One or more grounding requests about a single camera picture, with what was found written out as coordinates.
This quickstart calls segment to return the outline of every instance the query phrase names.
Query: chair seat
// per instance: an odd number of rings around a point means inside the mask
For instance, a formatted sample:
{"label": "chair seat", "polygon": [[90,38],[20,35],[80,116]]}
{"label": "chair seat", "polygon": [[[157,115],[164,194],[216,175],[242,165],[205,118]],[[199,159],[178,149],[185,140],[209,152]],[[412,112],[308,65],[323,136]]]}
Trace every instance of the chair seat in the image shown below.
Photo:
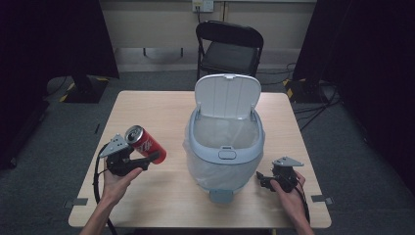
{"label": "chair seat", "polygon": [[256,67],[257,49],[211,42],[202,60],[205,69],[251,74]]}

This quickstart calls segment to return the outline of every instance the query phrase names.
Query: black curtain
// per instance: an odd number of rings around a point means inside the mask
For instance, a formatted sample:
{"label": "black curtain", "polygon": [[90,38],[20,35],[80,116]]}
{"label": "black curtain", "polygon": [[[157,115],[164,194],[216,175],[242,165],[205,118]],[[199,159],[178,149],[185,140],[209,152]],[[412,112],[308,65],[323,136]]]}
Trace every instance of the black curtain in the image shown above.
{"label": "black curtain", "polygon": [[0,1],[0,160],[47,82],[75,73],[119,77],[98,0]]}
{"label": "black curtain", "polygon": [[368,143],[415,194],[414,1],[318,0],[294,74],[336,83]]}

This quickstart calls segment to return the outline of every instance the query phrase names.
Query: trash can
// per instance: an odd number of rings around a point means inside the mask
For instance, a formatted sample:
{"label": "trash can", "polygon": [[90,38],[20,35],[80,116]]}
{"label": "trash can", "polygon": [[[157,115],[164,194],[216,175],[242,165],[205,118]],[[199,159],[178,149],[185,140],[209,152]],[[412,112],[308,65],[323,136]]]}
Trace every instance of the trash can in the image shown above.
{"label": "trash can", "polygon": [[213,74],[196,83],[183,147],[190,174],[214,203],[232,202],[262,159],[265,133],[254,109],[260,91],[246,75]]}

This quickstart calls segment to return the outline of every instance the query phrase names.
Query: red can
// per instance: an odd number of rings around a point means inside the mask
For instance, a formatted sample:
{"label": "red can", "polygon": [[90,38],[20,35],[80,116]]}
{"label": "red can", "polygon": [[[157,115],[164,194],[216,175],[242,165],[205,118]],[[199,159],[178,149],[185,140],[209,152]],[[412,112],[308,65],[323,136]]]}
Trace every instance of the red can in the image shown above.
{"label": "red can", "polygon": [[133,125],[125,132],[125,141],[144,157],[159,151],[160,156],[152,161],[153,164],[161,164],[167,155],[165,149],[140,125]]}

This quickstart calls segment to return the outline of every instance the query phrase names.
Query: electrical outlet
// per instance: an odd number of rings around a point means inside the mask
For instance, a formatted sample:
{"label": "electrical outlet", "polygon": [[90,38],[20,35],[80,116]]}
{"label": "electrical outlet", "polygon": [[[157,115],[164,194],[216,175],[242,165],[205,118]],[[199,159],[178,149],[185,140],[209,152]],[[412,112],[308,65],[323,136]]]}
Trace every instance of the electrical outlet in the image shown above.
{"label": "electrical outlet", "polygon": [[213,0],[204,0],[203,12],[213,12]]}
{"label": "electrical outlet", "polygon": [[192,0],[192,12],[213,12],[213,0]]}
{"label": "electrical outlet", "polygon": [[197,8],[199,7],[199,12],[202,11],[204,6],[204,0],[192,0],[192,12],[198,12]]}

